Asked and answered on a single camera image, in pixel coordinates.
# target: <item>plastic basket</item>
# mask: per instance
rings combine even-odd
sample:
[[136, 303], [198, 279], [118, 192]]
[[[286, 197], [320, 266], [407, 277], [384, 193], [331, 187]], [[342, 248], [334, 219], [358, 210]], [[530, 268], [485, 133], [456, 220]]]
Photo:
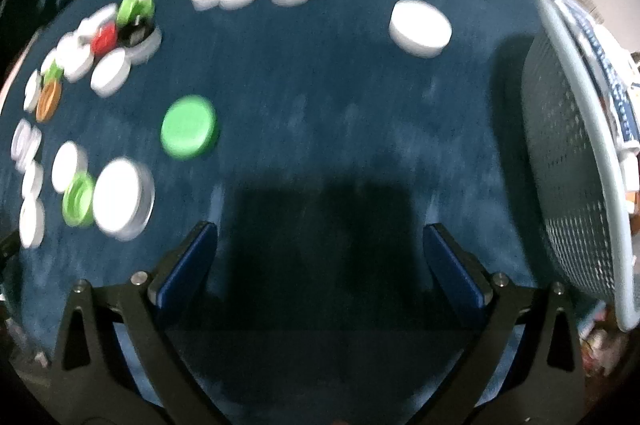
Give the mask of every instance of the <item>plastic basket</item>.
[[522, 108], [546, 232], [566, 281], [614, 302], [618, 326], [640, 311], [625, 189], [590, 70], [552, 0], [538, 0], [545, 33], [527, 55]]

